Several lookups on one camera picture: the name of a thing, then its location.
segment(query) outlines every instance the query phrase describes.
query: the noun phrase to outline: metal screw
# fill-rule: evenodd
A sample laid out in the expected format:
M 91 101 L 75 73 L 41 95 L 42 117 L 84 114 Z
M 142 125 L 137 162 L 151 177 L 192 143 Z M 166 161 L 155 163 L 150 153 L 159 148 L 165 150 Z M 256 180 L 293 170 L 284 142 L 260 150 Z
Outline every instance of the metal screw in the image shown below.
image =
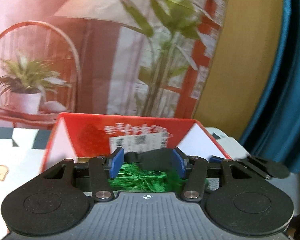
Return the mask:
M 198 198 L 199 197 L 199 192 L 194 191 L 194 190 L 188 190 L 188 191 L 184 192 L 183 195 L 186 198 Z
M 111 193 L 106 190 L 101 190 L 96 193 L 96 197 L 100 199 L 107 199 L 111 197 Z

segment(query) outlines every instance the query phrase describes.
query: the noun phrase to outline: white flower pot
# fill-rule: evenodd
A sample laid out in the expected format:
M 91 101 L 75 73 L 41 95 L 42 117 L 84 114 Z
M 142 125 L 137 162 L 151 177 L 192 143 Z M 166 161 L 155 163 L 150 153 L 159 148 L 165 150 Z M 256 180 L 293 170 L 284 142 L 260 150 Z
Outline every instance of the white flower pot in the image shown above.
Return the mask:
M 9 107 L 17 112 L 37 114 L 39 110 L 41 94 L 22 94 L 11 92 Z

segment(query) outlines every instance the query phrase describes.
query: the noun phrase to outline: curtain fold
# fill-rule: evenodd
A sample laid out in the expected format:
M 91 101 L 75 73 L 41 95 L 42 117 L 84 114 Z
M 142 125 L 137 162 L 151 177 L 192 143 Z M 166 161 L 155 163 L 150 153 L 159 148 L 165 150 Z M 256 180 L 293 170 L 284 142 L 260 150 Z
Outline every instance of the curtain fold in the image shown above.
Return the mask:
M 300 0 L 284 0 L 273 70 L 240 143 L 253 155 L 300 170 Z

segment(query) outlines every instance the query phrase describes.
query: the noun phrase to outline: white label sticker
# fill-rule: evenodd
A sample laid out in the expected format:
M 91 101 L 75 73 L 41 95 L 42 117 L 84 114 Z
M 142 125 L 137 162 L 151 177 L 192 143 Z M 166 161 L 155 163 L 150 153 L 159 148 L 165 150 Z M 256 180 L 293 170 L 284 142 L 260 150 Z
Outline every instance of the white label sticker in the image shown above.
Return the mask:
M 168 132 L 110 137 L 110 151 L 113 152 L 117 147 L 123 147 L 125 153 L 141 153 L 155 149 L 166 148 L 168 137 Z

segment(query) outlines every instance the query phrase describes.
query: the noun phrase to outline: green shredded fiber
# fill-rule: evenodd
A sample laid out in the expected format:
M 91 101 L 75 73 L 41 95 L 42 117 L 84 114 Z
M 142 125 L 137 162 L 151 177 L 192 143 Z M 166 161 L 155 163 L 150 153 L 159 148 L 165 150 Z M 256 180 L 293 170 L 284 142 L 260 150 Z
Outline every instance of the green shredded fiber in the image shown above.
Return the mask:
M 145 171 L 136 163 L 124 163 L 118 176 L 109 183 L 117 191 L 180 193 L 185 181 L 176 171 Z

